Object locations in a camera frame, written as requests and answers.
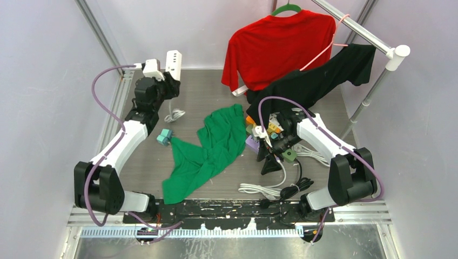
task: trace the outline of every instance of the wood grain surface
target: wood grain surface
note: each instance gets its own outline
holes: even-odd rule
[[[165,123],[164,118],[169,113],[169,101],[165,101],[159,111],[159,122],[151,135],[132,153],[120,174],[125,190],[145,192],[160,198],[162,181],[173,171],[174,161],[172,147],[164,147],[157,143],[156,137],[163,128],[173,130],[176,138],[200,146],[197,130],[203,127],[204,118],[211,112],[233,104],[242,104],[244,110],[249,107],[245,96],[235,97],[227,86],[221,84],[222,70],[182,70],[180,96],[172,100],[172,108],[186,111],[186,114],[173,123]],[[137,71],[132,84],[142,76]],[[131,108],[134,97],[134,85],[129,90],[129,97],[123,110],[123,117]],[[319,100],[311,111],[321,114],[326,127],[338,135],[348,121],[340,88]],[[352,132],[345,139],[355,145]],[[315,181],[307,191],[316,190],[327,185],[328,167],[323,166],[312,158],[299,158],[304,168],[303,175]],[[237,191],[240,183],[252,183],[262,186],[275,185],[282,180],[283,172],[273,172],[261,175],[264,162],[256,162],[256,155],[249,148],[223,172],[194,191],[188,198],[192,199],[259,199],[261,194],[245,194]],[[281,187],[289,186],[298,179],[298,169],[291,163],[284,163],[287,179]]]

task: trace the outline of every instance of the black t-shirt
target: black t-shirt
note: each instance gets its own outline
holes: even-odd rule
[[[356,86],[365,84],[371,76],[374,54],[375,47],[372,45],[349,44],[323,66],[307,71],[295,70],[261,91],[250,90],[247,100],[251,106],[246,113],[260,125],[258,105],[265,97],[284,97],[308,109],[345,81]],[[267,127],[271,113],[294,107],[283,100],[265,100],[261,108],[264,126]]]

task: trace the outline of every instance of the white wall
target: white wall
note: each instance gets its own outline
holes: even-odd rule
[[[286,0],[278,1],[277,6]],[[329,0],[342,12],[357,18],[365,0]],[[303,9],[324,12],[310,0],[296,0]],[[227,42],[240,28],[270,13],[270,0],[96,0],[89,3],[103,21],[107,37],[128,63],[146,58],[165,60],[168,50],[183,54],[185,68],[222,68]],[[349,31],[342,26],[336,42],[344,42]]]
[[[4,1],[0,24],[0,257],[58,258],[73,167],[107,119],[90,84],[111,64],[74,1]],[[118,77],[100,80],[105,103]]]
[[[458,227],[458,17],[456,1],[378,1],[366,28],[412,54],[361,115],[355,133],[371,150],[403,258],[456,258]],[[372,82],[344,88],[353,113]]]

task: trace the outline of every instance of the metal pole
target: metal pole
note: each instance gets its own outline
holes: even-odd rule
[[[352,130],[353,126],[358,122],[358,116],[364,110],[367,106],[371,104],[372,101],[372,95],[375,93],[375,91],[379,88],[381,85],[382,81],[386,78],[386,75],[391,72],[387,69],[384,69],[383,72],[380,74],[380,76],[377,78],[377,81],[375,81],[374,85],[372,86],[371,90],[367,93],[366,97],[364,100],[361,102],[359,105],[358,109],[353,113],[352,117],[348,121],[347,125],[343,129],[342,133],[340,134],[340,139],[344,139],[349,132]]]
[[[324,0],[312,0],[312,1],[315,4],[317,4],[319,7],[326,10],[330,15],[334,16],[334,18],[336,19],[340,20],[344,16],[344,14],[341,11],[339,11],[337,8],[330,5],[328,2]],[[347,27],[349,27],[352,31],[356,32],[363,39],[367,40],[372,45],[374,45],[377,49],[383,52],[383,54],[386,54],[390,51],[391,47],[388,44],[383,42],[381,39],[377,38],[375,35],[373,35],[371,32],[366,30],[363,26],[359,25],[354,20],[350,18],[345,18],[342,21],[342,23],[345,24]]]
[[[271,8],[271,13],[277,9],[277,1],[278,0],[272,0],[272,8]]]
[[[96,38],[99,40],[100,44],[102,45],[103,50],[105,51],[106,55],[110,59],[111,63],[113,66],[119,66],[121,63],[119,63],[118,58],[115,55],[115,52],[113,51],[113,48],[111,47],[110,43],[105,37],[105,34],[102,31],[102,28],[100,28],[100,25],[97,23],[97,20],[92,13],[91,9],[89,8],[86,0],[75,0],[76,4],[81,10],[81,13],[83,14],[84,18],[86,18],[87,23],[91,27],[92,31],[96,35]],[[123,70],[118,69],[119,74],[122,76],[123,75]]]
[[[378,0],[367,0],[366,3],[364,4],[363,8],[361,9],[361,12],[359,13],[358,18],[356,19],[356,22],[360,24],[361,26],[364,26],[366,23],[367,17],[369,17],[369,14],[371,14],[372,8],[376,5]],[[345,44],[350,44],[355,41],[356,38],[356,32],[352,31],[348,35],[347,40],[345,41]]]

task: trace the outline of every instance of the clothes hanger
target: clothes hanger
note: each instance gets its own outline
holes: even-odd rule
[[[335,32],[337,32],[337,29],[339,28],[340,23],[347,17],[350,17],[350,15],[344,15],[342,17],[342,19],[340,19],[339,23],[335,27]],[[336,44],[336,43],[334,43],[335,32],[332,35],[331,43],[323,51],[321,51],[315,58],[313,58],[307,65],[305,65],[303,68],[301,68],[300,71],[303,71],[305,68],[307,68],[311,63],[313,63],[317,58],[319,58],[323,53],[325,53],[332,45],[334,45],[334,46],[342,46],[342,47],[347,47],[348,46],[347,44]]]
[[[285,4],[283,6],[280,6],[277,9],[275,9],[275,11],[273,11],[271,15],[272,16],[276,16],[277,14],[279,14],[281,12],[285,12],[285,11],[300,12],[300,11],[302,11],[302,8],[299,7],[298,5],[295,5],[295,4],[289,4],[289,0],[288,0],[287,4]]]

